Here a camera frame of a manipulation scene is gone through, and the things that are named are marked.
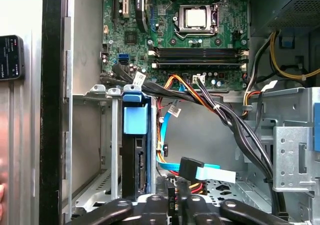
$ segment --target black wire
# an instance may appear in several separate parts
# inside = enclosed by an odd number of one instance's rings
[[[204,95],[206,100],[210,100],[207,97],[207,92],[205,91],[206,88],[203,85],[203,83],[199,82],[199,88],[202,91],[202,94]],[[238,144],[239,148],[241,149],[241,151],[243,152],[244,155],[246,155],[254,165],[257,166],[257,168],[259,168],[262,173],[264,174],[264,176],[266,177],[267,180],[272,181],[273,179],[273,168],[272,168],[272,164],[271,161],[268,157],[268,155],[266,154],[265,150],[262,148],[262,145],[260,143],[260,141],[258,140],[257,136],[253,133],[252,129],[241,119],[239,118],[239,116],[237,116],[237,114],[235,114],[230,108],[228,108],[227,106],[225,106],[222,103],[216,102],[216,101],[212,101],[209,102],[210,105],[212,105],[212,103],[214,105],[219,104],[221,109],[224,112],[227,112],[227,117],[229,117],[230,121],[227,121],[227,123],[230,125],[230,129],[233,131],[234,134],[234,138],[236,140],[236,143]],[[253,150],[253,148],[251,147],[249,141],[247,140],[246,135],[244,134],[242,128],[246,130],[246,132],[250,135],[251,139],[254,141],[254,143],[256,144],[257,148],[259,151],[261,152],[262,157],[264,158],[265,163],[258,157],[258,155],[255,153],[255,151]],[[273,185],[271,182],[268,183],[269,189],[270,189],[270,194],[271,194],[271,198],[272,198],[272,213],[275,215],[278,215],[279,212],[285,212],[286,211],[286,203],[285,203],[285,199],[283,196],[283,193],[277,193],[275,191],[273,191]]]
[[[264,96],[264,91],[260,92],[259,96],[258,96],[258,101],[257,101],[257,105],[256,105],[256,113],[255,113],[255,128],[254,128],[254,133],[256,133],[260,121],[261,121],[261,117],[262,117],[262,112],[263,112],[263,96]]]
[[[133,79],[131,77],[128,77],[129,75],[122,70],[121,67],[115,65],[113,67],[116,67],[114,70],[117,75],[123,79],[126,80],[128,83],[132,83]],[[152,96],[156,95],[157,97],[167,97],[167,98],[174,98],[174,99],[183,99],[186,101],[190,101],[193,103],[199,104],[199,102],[192,97],[190,94],[184,92],[184,91],[173,91],[173,90],[167,90],[151,81],[144,81],[144,84],[142,85],[143,91]],[[217,113],[217,115],[221,118],[221,121],[228,125],[231,130],[234,133],[234,137],[236,139],[237,144],[239,145],[242,152],[255,164],[265,175],[265,177],[272,181],[273,179],[273,168],[272,163],[268,157],[268,154],[263,149],[259,139],[255,135],[255,133],[252,131],[252,129],[249,127],[249,125],[244,122],[234,111],[232,111],[229,107],[225,106],[224,104],[214,101],[208,90],[205,88],[205,86],[201,86],[200,88],[202,90],[202,95],[200,95],[204,100],[208,103],[209,106],[212,107],[212,109],[219,105],[220,107],[216,107],[214,110]],[[261,158],[255,153],[253,148],[251,147],[248,139],[246,138],[246,135],[244,134],[243,129],[247,132],[249,137],[252,139],[256,147],[258,148],[264,162],[261,160]],[[268,183],[271,197],[272,197],[272,204],[273,204],[273,214],[277,214],[276,212],[285,212],[286,211],[286,204],[284,200],[284,196],[282,193],[277,193],[272,190],[272,183]]]

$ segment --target device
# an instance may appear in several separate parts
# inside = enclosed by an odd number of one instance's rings
[[[17,35],[0,36],[0,82],[25,74],[24,41]]]

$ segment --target metal bracket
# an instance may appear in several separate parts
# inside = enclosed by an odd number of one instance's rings
[[[274,127],[273,189],[277,192],[315,191],[320,175],[314,152],[313,127]]]

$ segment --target pcie slot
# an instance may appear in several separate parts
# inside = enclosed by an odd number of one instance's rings
[[[130,7],[130,4],[129,4],[129,0],[123,0],[123,6],[122,6],[122,15],[124,18],[129,18],[130,17],[130,14],[129,14],[129,7]]]

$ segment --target black ram slot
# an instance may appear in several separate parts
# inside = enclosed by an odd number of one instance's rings
[[[156,62],[156,69],[159,70],[219,70],[239,69],[239,63],[213,63],[213,62]]]
[[[229,48],[156,48],[158,58],[237,58],[239,52]]]

